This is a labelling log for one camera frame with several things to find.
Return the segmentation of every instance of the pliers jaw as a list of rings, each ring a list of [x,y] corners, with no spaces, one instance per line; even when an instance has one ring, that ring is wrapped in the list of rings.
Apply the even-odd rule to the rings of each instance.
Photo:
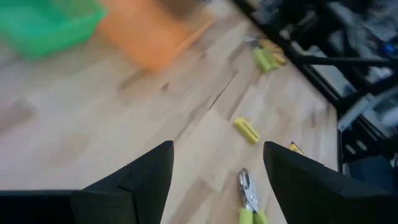
[[[252,213],[259,211],[256,188],[247,169],[239,171],[239,190],[241,192],[243,205]]]

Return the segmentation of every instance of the wood grain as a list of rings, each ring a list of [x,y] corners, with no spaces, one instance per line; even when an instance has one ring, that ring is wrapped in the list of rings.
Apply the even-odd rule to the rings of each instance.
[[[295,141],[336,169],[336,112],[293,65],[260,73],[242,44],[254,28],[227,0],[208,8],[214,26],[156,74],[98,34],[38,62],[0,51],[0,189],[81,189],[170,139],[175,164],[162,223],[238,223],[242,167],[270,223],[285,223],[262,143]],[[237,116],[251,122],[259,144],[233,128]]]

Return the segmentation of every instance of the light wood surface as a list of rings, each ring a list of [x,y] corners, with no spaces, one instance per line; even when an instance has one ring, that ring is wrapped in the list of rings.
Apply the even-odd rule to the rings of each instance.
[[[336,113],[298,70],[260,74],[227,1],[217,22],[166,71],[139,70],[103,37],[39,62],[0,49],[0,189],[81,189],[164,140],[175,141],[162,223],[238,223],[238,170],[257,184],[269,223],[285,223],[262,143],[295,141],[336,169]],[[233,128],[244,116],[261,136]]]

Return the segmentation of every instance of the pliers handle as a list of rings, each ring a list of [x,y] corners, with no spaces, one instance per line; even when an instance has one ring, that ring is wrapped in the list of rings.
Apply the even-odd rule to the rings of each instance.
[[[246,208],[240,211],[239,224],[268,224],[266,214],[262,209],[257,213],[252,213]]]

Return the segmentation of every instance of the yellow object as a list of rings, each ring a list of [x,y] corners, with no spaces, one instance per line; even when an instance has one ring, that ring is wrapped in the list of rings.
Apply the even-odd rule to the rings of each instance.
[[[278,64],[276,58],[272,55],[272,53],[269,52],[269,50],[266,49],[266,48],[264,48],[262,51],[264,52],[264,56],[266,57],[266,59],[268,60],[268,62],[271,65],[271,70],[278,69],[279,68],[279,64]]]
[[[242,117],[234,120],[235,128],[248,140],[250,143],[255,144],[260,140],[258,133],[251,127],[249,121]]]
[[[262,72],[271,70],[271,63],[268,61],[268,59],[264,55],[264,51],[260,47],[255,47],[253,49],[253,57]]]
[[[260,39],[259,45],[261,47],[269,49],[273,53],[281,53],[281,54],[284,53],[284,51],[278,45],[276,45],[269,39]]]
[[[294,143],[294,142],[291,142],[291,143],[290,143],[289,149],[290,149],[291,151],[297,152],[297,153],[299,153],[299,154],[301,154],[301,155],[304,156],[303,151],[301,151],[301,149],[300,149],[300,148],[296,145],[296,143]]]
[[[286,59],[283,56],[281,56],[281,54],[273,53],[272,55],[274,56],[276,62],[279,65],[285,65],[286,64]]]
[[[262,209],[258,213],[251,213],[246,208],[240,211],[239,224],[268,224],[266,214]]]

